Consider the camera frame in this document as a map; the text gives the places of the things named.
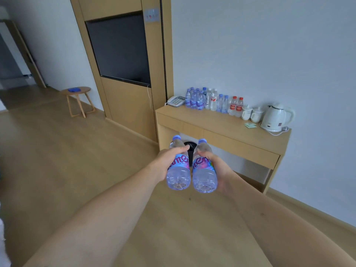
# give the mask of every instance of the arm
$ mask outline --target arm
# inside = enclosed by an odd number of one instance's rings
[[[165,179],[172,148],[144,169],[101,193],[60,227],[24,267],[111,266],[129,238],[151,193]]]
[[[202,152],[214,164],[218,190],[231,198],[274,267],[356,266],[322,232],[241,179],[218,156]]]

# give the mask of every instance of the wooden table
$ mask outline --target wooden table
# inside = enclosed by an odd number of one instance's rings
[[[74,93],[72,93],[72,92],[69,92],[68,89],[64,89],[64,90],[61,90],[61,91],[60,91],[60,94],[67,96],[68,107],[69,107],[69,113],[70,113],[70,116],[72,116],[72,117],[75,117],[75,116],[79,116],[79,115],[80,115],[80,113],[79,113],[79,114],[76,114],[76,115],[73,115],[73,114],[72,114],[72,110],[71,110],[71,108],[70,108],[69,96],[70,96],[70,95],[75,95],[75,97],[77,98],[77,101],[78,101],[80,110],[82,111],[83,117],[86,118],[86,116],[85,116],[86,114],[95,112],[95,107],[94,107],[93,103],[91,102],[91,100],[90,100],[90,98],[89,98],[89,96],[88,96],[88,94],[87,94],[87,93],[91,90],[91,88],[90,88],[90,87],[85,87],[85,86],[81,86],[81,87],[78,87],[78,88],[80,89],[79,92],[74,92]],[[87,97],[87,99],[88,99],[90,105],[93,107],[93,110],[92,110],[92,111],[90,111],[90,112],[84,112],[83,107],[82,107],[82,103],[80,102],[80,99],[79,99],[79,95],[80,95],[80,94],[85,94],[85,96]]]
[[[193,110],[185,106],[164,106],[156,110],[159,149],[165,149],[179,132],[196,139],[205,138],[221,148],[269,169],[264,184],[242,176],[259,191],[266,193],[287,149],[291,129],[272,136],[259,125],[246,128],[248,122],[235,116],[210,110]]]

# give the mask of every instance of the ceramic cup with lid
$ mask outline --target ceramic cup with lid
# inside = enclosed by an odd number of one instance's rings
[[[259,121],[261,121],[263,113],[264,111],[261,109],[261,107],[254,108],[251,114],[251,121],[254,123],[258,123]]]
[[[243,106],[243,113],[241,115],[241,118],[245,121],[247,121],[251,117],[251,112],[252,112],[252,107],[250,107],[248,104]]]

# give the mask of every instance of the stool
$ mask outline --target stool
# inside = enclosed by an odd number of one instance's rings
[[[79,113],[79,114],[76,114],[76,115],[73,115],[73,114],[72,114],[72,110],[71,110],[71,108],[70,108],[69,96],[70,96],[70,95],[75,95],[75,97],[77,98],[77,101],[78,101],[80,110],[82,111],[83,117],[86,118],[86,116],[85,116],[86,114],[95,112],[95,107],[94,107],[93,103],[91,102],[91,100],[90,100],[90,98],[89,98],[89,96],[88,96],[88,94],[87,94],[87,92],[89,92],[89,91],[91,90],[91,88],[90,88],[90,87],[83,87],[83,86],[82,86],[82,87],[78,87],[78,88],[80,89],[79,92],[74,92],[74,93],[72,93],[72,92],[69,92],[68,89],[65,89],[65,90],[61,90],[61,91],[60,91],[60,94],[67,96],[68,107],[69,107],[69,113],[70,113],[70,116],[72,116],[72,117],[75,117],[75,116],[80,115],[80,113]],[[81,104],[80,99],[79,99],[79,95],[80,95],[80,94],[85,94],[85,96],[86,96],[87,99],[89,100],[89,103],[90,103],[91,106],[93,107],[93,110],[92,110],[92,111],[90,111],[90,112],[84,112],[84,110],[83,110],[83,108],[82,108],[82,104]]]

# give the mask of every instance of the electric kettle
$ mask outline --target electric kettle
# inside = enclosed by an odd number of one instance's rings
[[[286,112],[291,114],[288,122],[286,122]],[[260,126],[270,132],[280,132],[282,127],[288,126],[294,120],[295,115],[291,108],[284,108],[282,104],[274,103],[266,111]]]

